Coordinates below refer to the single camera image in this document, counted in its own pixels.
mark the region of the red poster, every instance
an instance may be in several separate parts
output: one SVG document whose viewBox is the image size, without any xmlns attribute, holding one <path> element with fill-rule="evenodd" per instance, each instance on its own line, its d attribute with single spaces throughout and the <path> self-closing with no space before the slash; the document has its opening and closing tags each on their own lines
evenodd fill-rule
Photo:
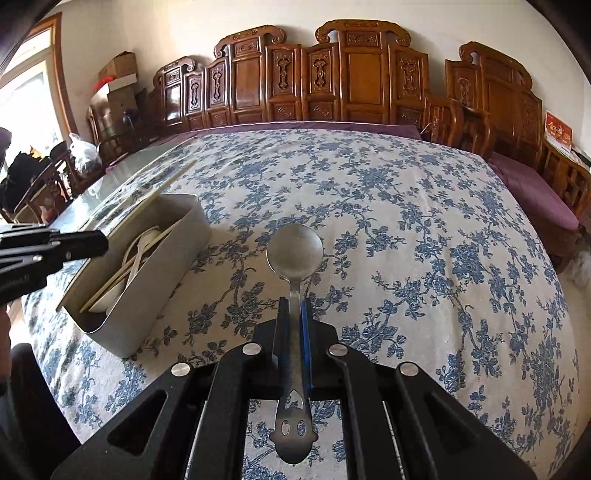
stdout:
<svg viewBox="0 0 591 480">
<path fill-rule="evenodd" d="M 548 111 L 546 111 L 544 134 L 552 146 L 558 148 L 566 156 L 570 156 L 570 147 L 573 146 L 573 129 Z"/>
</svg>

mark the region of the plastic bag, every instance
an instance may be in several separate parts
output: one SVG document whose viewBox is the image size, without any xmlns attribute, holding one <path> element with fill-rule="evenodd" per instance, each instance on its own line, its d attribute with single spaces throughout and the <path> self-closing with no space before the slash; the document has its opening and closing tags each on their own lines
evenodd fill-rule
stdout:
<svg viewBox="0 0 591 480">
<path fill-rule="evenodd" d="M 81 177 L 86 178 L 91 172 L 102 167 L 99 151 L 92 143 L 85 142 L 76 134 L 70 134 L 70 138 L 74 167 Z"/>
</svg>

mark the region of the white tablecloth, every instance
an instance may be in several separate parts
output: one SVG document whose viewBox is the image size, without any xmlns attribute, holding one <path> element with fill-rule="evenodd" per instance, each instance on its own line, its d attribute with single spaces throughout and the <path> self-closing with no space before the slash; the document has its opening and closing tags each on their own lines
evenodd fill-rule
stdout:
<svg viewBox="0 0 591 480">
<path fill-rule="evenodd" d="M 165 191 L 199 194 L 212 239 L 136 355 L 114 357 L 55 312 L 81 262 L 24 303 L 43 374 L 82 441 L 174 362 L 214 362 L 274 318 L 288 285 L 265 248 L 300 222 L 325 248 L 304 288 L 343 343 L 383 364 L 421 365 L 540 478 L 561 464 L 584 428 L 566 303 L 532 226 L 481 158 L 366 133 L 209 135 L 130 179 L 96 224 L 111 231 L 187 166 Z M 337 402 L 313 405 L 320 440 L 297 466 L 268 439 L 273 403 L 252 406 L 246 479 L 345 477 Z"/>
</svg>

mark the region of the wooden window frame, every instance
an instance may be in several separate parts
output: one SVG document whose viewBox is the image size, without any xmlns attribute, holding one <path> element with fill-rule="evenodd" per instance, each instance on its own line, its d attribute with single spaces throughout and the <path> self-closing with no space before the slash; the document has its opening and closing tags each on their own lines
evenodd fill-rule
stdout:
<svg viewBox="0 0 591 480">
<path fill-rule="evenodd" d="M 47 29 L 51 29 L 51 43 L 53 46 L 53 73 L 55 74 L 57 79 L 57 94 L 59 96 L 61 112 L 63 114 L 63 119 L 66 123 L 66 129 L 69 131 L 69 133 L 77 134 L 78 128 L 76 127 L 76 121 L 74 120 L 72 107 L 70 105 L 70 99 L 68 97 L 68 92 L 66 89 L 66 80 L 64 78 L 64 66 L 61 56 L 61 12 L 58 12 L 54 15 L 51 15 L 41 20 L 37 25 L 35 25 L 31 29 L 28 35 L 22 39 L 22 42 L 18 45 L 18 47 L 20 47 L 20 45 L 22 45 L 23 42 L 29 40 L 30 38 Z"/>
</svg>

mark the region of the purple cushion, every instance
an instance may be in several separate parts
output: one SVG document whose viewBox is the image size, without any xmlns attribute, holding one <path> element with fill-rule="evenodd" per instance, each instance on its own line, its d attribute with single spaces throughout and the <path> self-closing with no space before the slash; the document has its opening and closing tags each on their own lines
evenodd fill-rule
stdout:
<svg viewBox="0 0 591 480">
<path fill-rule="evenodd" d="M 369 132 L 373 134 L 395 135 L 396 137 L 422 140 L 414 125 L 380 125 L 353 122 L 267 122 L 260 124 L 229 125 L 227 127 L 206 128 L 193 132 L 194 135 L 229 134 L 256 130 L 292 130 L 294 128 L 312 128 L 318 130 L 344 130 L 347 132 Z"/>
<path fill-rule="evenodd" d="M 497 152 L 488 163 L 526 213 L 535 213 L 566 230 L 579 228 L 572 210 L 533 168 Z"/>
</svg>

